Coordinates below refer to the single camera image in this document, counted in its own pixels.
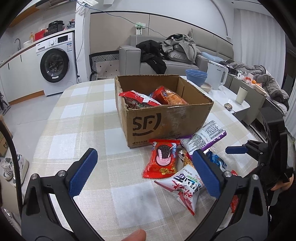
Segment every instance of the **blue bowl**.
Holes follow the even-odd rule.
[[[192,81],[194,84],[196,84],[197,86],[202,86],[203,83],[205,82],[205,80],[207,79],[207,75],[196,75],[194,73],[188,73],[186,70],[186,78],[187,80]]]
[[[192,74],[192,75],[198,75],[198,76],[207,76],[206,72],[200,71],[200,70],[194,70],[194,69],[187,69],[185,70],[186,73]]]

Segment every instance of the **white curtain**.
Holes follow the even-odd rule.
[[[281,87],[286,57],[285,33],[281,26],[270,16],[243,9],[236,9],[234,21],[234,35],[241,35],[233,42],[238,53],[234,54],[235,61],[250,66],[263,65]],[[235,27],[239,22],[241,28]]]
[[[296,85],[294,85],[290,99],[289,99],[290,109],[287,115],[284,117],[285,125],[290,132],[290,134],[296,138]]]

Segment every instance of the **kettle handle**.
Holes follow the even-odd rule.
[[[223,80],[222,83],[220,83],[220,85],[224,85],[226,83],[226,79],[227,79],[227,75],[228,75],[228,68],[224,67],[224,69],[225,69],[224,80]]]

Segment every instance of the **beige tumbler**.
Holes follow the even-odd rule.
[[[246,98],[248,94],[248,90],[244,87],[239,87],[239,91],[237,93],[237,98],[235,99],[237,103],[242,104],[244,102],[244,99]]]

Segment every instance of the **small bottle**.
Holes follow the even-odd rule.
[[[34,42],[34,35],[33,35],[33,32],[31,32],[30,40],[32,40],[32,41]]]

